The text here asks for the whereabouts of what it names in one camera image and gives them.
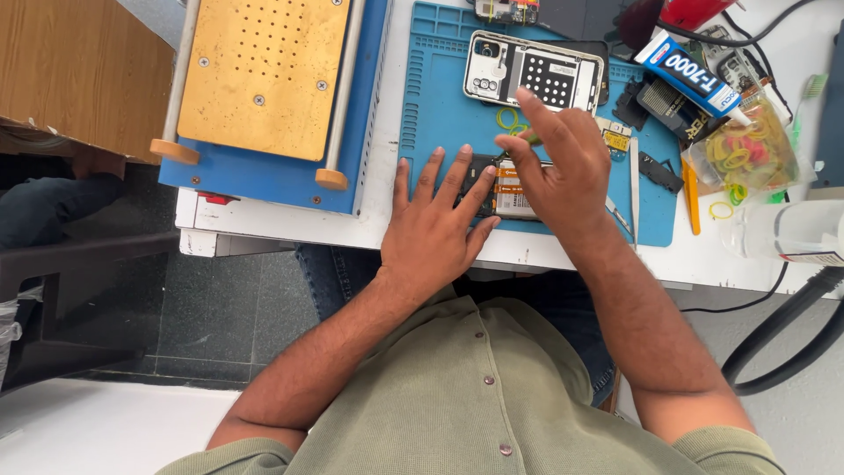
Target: man's right hand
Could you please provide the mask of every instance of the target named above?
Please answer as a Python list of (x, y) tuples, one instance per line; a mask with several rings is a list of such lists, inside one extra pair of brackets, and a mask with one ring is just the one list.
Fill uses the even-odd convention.
[[(516, 137), (499, 135), (495, 143), (509, 152), (533, 211), (566, 250), (590, 243), (596, 233), (617, 230), (604, 210), (609, 185), (609, 149), (595, 119), (580, 109), (554, 114), (525, 88), (516, 98), (533, 128)], [(536, 134), (553, 167), (541, 167), (525, 140)]]

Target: green shirt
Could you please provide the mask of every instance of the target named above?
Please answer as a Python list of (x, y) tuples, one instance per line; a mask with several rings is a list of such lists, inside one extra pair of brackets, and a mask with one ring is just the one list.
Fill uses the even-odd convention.
[(525, 303), (448, 287), (376, 347), (295, 456), (269, 439), (186, 456), (160, 475), (780, 475), (742, 429), (668, 445), (589, 406), (586, 367)]

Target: screwdriver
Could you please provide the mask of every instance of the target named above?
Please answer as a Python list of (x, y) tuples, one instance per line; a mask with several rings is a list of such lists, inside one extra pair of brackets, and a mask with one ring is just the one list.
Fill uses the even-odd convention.
[[(538, 147), (542, 144), (542, 140), (539, 139), (539, 136), (536, 135), (536, 134), (532, 134), (530, 137), (526, 138), (525, 140), (530, 144), (531, 148)], [(498, 158), (496, 158), (496, 160), (501, 160), (502, 158), (510, 158), (510, 153), (507, 152), (506, 150), (504, 150), (503, 152), (501, 152), (501, 155), (499, 155)]]

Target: blue jeans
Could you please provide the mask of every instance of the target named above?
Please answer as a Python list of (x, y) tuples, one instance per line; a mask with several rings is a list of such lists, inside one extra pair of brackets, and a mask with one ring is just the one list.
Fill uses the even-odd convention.
[[(311, 288), (316, 314), (323, 321), (340, 310), (375, 278), (381, 253), (370, 249), (296, 244), (296, 258)], [(552, 270), (518, 279), (454, 281), (458, 296), (475, 303), (496, 297), (517, 298), (554, 326), (580, 355), (592, 381), (592, 406), (613, 392), (614, 363), (603, 342), (592, 296), (577, 272)]]
[(123, 180), (110, 173), (27, 179), (0, 196), (0, 251), (60, 243), (64, 223), (93, 215), (123, 189)]

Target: plastic bag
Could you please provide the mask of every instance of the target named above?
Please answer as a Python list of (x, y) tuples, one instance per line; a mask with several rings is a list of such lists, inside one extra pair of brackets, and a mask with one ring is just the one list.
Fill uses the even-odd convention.
[(771, 103), (756, 96), (744, 113), (753, 121), (743, 127), (729, 121), (692, 145), (683, 157), (701, 181), (713, 187), (749, 192), (785, 189), (817, 179), (801, 164)]
[(17, 298), (8, 302), (0, 302), (0, 385), (3, 384), (3, 375), (6, 373), (8, 366), (10, 344), (12, 341), (19, 340), (24, 334), (24, 329), (21, 328), (20, 323), (14, 321), (14, 316), (18, 313), (18, 301), (34, 299), (40, 302), (43, 292), (44, 286), (33, 287), (19, 293)]

